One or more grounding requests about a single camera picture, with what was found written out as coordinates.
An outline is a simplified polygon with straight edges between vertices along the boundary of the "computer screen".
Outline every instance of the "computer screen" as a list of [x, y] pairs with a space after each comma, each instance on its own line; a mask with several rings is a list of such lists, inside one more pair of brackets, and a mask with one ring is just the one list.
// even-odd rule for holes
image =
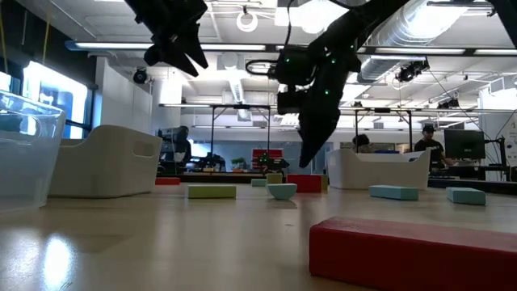
[[483, 132], [446, 129], [444, 136], [445, 156], [447, 158], [486, 158]]

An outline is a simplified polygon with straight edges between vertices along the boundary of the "white storage bin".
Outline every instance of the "white storage bin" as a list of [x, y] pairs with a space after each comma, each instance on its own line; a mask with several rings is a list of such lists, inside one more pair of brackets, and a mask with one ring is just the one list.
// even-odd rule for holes
[[47, 201], [65, 113], [0, 91], [0, 213]]

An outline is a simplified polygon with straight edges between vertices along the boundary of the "light blue block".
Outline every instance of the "light blue block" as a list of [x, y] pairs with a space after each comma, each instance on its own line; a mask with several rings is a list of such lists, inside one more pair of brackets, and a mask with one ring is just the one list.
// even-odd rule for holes
[[293, 183], [268, 184], [267, 191], [277, 200], [289, 200], [296, 194], [297, 187]]
[[418, 189], [386, 185], [371, 186], [370, 196], [397, 200], [418, 200]]
[[447, 198], [457, 204], [486, 205], [486, 194], [472, 188], [447, 188]]
[[267, 180], [266, 179], [252, 179], [251, 187], [266, 187]]

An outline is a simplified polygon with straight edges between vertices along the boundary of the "red foam block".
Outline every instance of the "red foam block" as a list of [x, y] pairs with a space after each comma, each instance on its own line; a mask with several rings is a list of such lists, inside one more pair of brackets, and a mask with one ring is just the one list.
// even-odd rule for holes
[[289, 174], [287, 183], [298, 185], [296, 192], [299, 193], [321, 193], [322, 177], [320, 175], [294, 175]]
[[156, 178], [156, 185], [179, 185], [181, 179], [179, 178]]
[[517, 234], [333, 217], [310, 229], [315, 276], [383, 290], [516, 290]]

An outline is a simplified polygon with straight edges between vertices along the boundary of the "transparent container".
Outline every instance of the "transparent container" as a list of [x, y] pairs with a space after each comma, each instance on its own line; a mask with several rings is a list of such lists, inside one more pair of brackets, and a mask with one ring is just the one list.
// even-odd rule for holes
[[0, 91], [0, 213], [45, 205], [65, 118], [61, 109]]

